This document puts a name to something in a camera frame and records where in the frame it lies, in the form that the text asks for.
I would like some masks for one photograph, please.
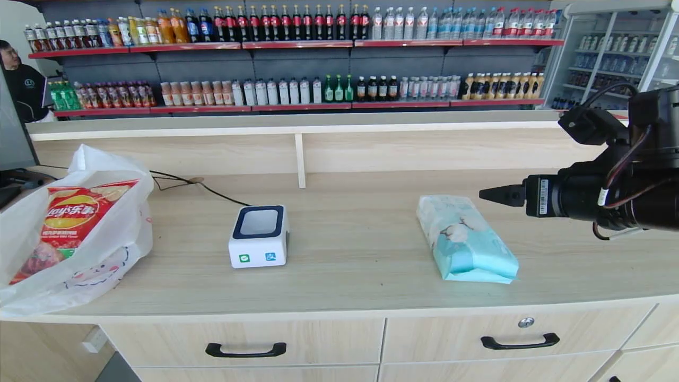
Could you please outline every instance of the tissue pack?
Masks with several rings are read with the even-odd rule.
[[[509,284],[519,262],[469,198],[420,197],[418,219],[444,280]]]

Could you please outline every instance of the barcode label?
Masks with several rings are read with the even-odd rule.
[[[549,193],[549,180],[540,180],[540,211],[539,215],[547,215],[547,196]]]

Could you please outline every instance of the person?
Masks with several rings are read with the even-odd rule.
[[[54,113],[43,107],[45,77],[34,68],[21,63],[16,50],[0,39],[0,54],[5,68],[5,80],[16,101],[16,112],[24,123],[56,121]]]

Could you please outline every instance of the red shelf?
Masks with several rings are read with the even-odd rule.
[[[93,54],[117,54],[129,53],[130,48],[127,46],[113,47],[113,48],[87,48],[87,49],[68,49],[68,50],[52,50],[50,52],[36,52],[29,54],[29,58],[54,58],[54,57],[70,57],[70,56],[91,56]]]
[[[161,106],[152,107],[151,114],[167,113],[242,113],[251,111],[249,106]]]
[[[407,109],[409,107],[449,107],[450,101],[387,101],[387,102],[354,102],[352,109]]]
[[[487,40],[464,40],[466,46],[482,45],[527,45],[527,46],[560,46],[564,40],[537,40],[537,39],[487,39]]]
[[[130,46],[130,53],[180,52],[184,50],[233,50],[240,49],[240,42],[197,42],[194,44],[158,44]]]
[[[266,105],[253,106],[253,111],[288,111],[288,110],[339,110],[351,109],[351,102],[341,103],[308,103],[306,105]]]
[[[351,40],[244,42],[243,49],[351,48]]]
[[[121,109],[81,109],[55,111],[57,117],[75,116],[124,116],[131,114],[149,114],[148,107],[123,107]]]
[[[459,106],[493,106],[493,105],[542,105],[544,99],[469,99],[450,101],[451,107]]]
[[[462,40],[356,40],[355,46],[462,46]]]

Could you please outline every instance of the drawer handle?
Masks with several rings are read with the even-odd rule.
[[[543,334],[543,337],[545,338],[545,342],[543,343],[530,343],[527,345],[502,345],[495,341],[493,337],[485,336],[481,337],[481,343],[483,343],[483,347],[488,349],[515,350],[515,349],[533,349],[536,347],[550,347],[556,345],[561,340],[559,336],[556,335],[556,333],[546,333]]]
[[[266,358],[266,357],[278,357],[279,355],[285,354],[288,345],[285,342],[274,343],[271,350],[266,353],[222,353],[221,343],[209,343],[208,347],[205,348],[205,353],[213,357],[219,358]]]

